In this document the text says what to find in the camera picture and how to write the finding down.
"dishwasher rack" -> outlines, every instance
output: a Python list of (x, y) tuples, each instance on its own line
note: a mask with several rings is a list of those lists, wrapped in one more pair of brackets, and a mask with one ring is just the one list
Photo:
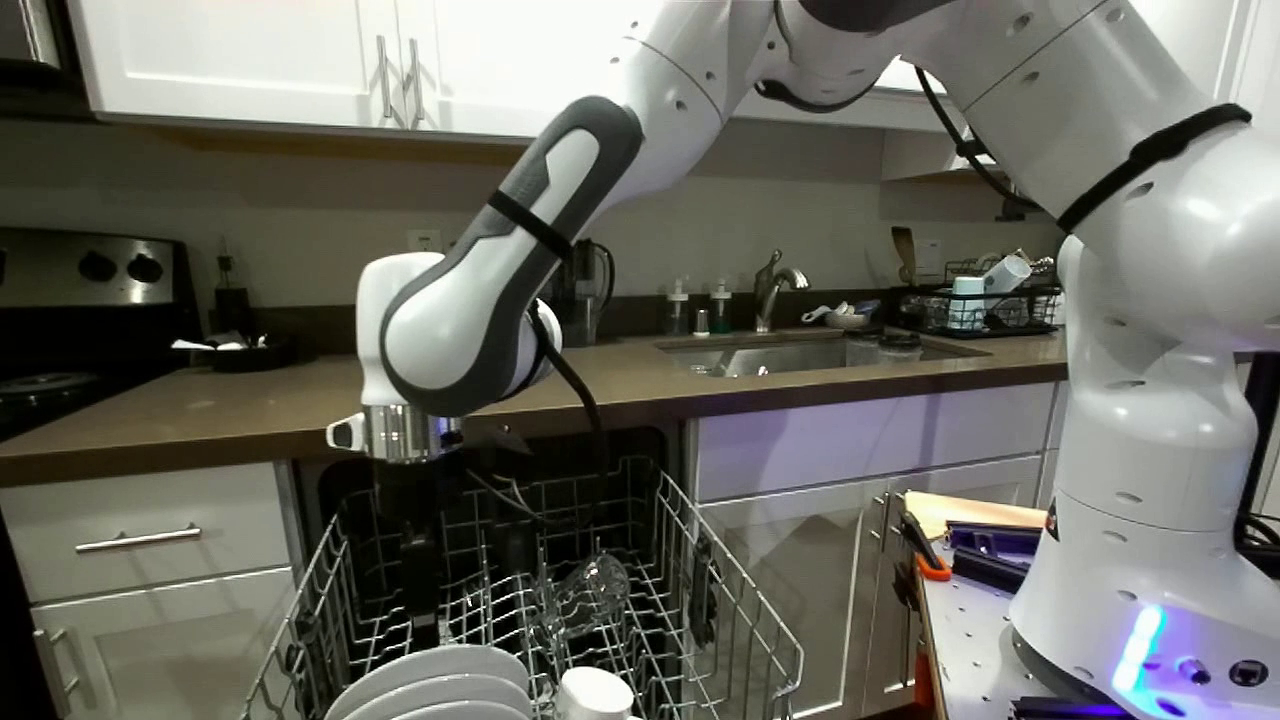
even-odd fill
[[(392, 517), (379, 504), (367, 489), (330, 520), (245, 720), (320, 720), (366, 673), (436, 644), (520, 658), (538, 720), (554, 715), (574, 664), (624, 678), (643, 720), (793, 715), (796, 635), (652, 461), (510, 489), (474, 475), (415, 520), (406, 502)], [(563, 580), (601, 549), (624, 559), (628, 601), (556, 641), (538, 580)]]

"kitchen sink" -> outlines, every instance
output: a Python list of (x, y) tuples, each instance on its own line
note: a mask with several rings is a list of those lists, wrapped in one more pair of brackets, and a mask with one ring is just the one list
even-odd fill
[(866, 337), (680, 339), (680, 345), (662, 345), (662, 354), (697, 377), (777, 377), (777, 373), (813, 373), (813, 369), (985, 355), (985, 354), (935, 345), (935, 339), (920, 339), (920, 350), (882, 350), (877, 339), (866, 339)]

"white plate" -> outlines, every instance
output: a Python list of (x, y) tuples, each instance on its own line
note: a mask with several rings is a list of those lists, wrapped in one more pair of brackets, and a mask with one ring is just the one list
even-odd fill
[(489, 644), (448, 644), (448, 649), (402, 658), (402, 660), (360, 678), (330, 705), (325, 720), (345, 720), (360, 705), (367, 705), (392, 688), (431, 681), (431, 678), (496, 678), (516, 688), (528, 688), (528, 673), (516, 658), (489, 649)]
[(410, 714), (410, 715), (395, 715), (395, 720), (528, 720), (528, 715), (510, 714), (502, 705), (459, 702), (459, 705), (420, 707), (420, 714)]
[(420, 686), (392, 688), (367, 705), (360, 705), (349, 720), (392, 720), (406, 714), (454, 707), (454, 705), (491, 705), (510, 707), (514, 715), (528, 720), (526, 688), (496, 681), (496, 678), (431, 678)]

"blue light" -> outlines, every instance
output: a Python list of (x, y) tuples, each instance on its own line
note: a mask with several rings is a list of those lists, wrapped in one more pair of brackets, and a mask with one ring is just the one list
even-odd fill
[(1113, 688), (1116, 691), (1131, 696), (1140, 668), (1153, 660), (1153, 644), (1161, 635), (1161, 625), (1165, 625), (1165, 607), (1161, 606), (1148, 606), (1135, 615), (1135, 625), (1131, 625), (1131, 632), (1125, 641), (1125, 658), (1120, 658), (1120, 664), (1113, 673)]

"countertop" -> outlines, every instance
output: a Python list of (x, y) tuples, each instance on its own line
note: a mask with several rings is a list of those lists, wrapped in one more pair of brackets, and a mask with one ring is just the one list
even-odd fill
[[(971, 350), (975, 355), (746, 379), (692, 377), (662, 354), (662, 339), (574, 350), (569, 360), (588, 379), (608, 426), (1042, 385), (1067, 377), (1060, 337), (963, 339), (961, 350)], [(360, 365), (351, 355), (320, 355), (274, 373), (180, 369), (58, 426), (0, 440), (0, 484), (325, 458), (330, 450), (320, 428), (349, 415), (355, 396)], [(526, 396), (468, 415), (465, 428), (581, 431), (588, 426), (574, 387), (562, 377), (549, 377)]]

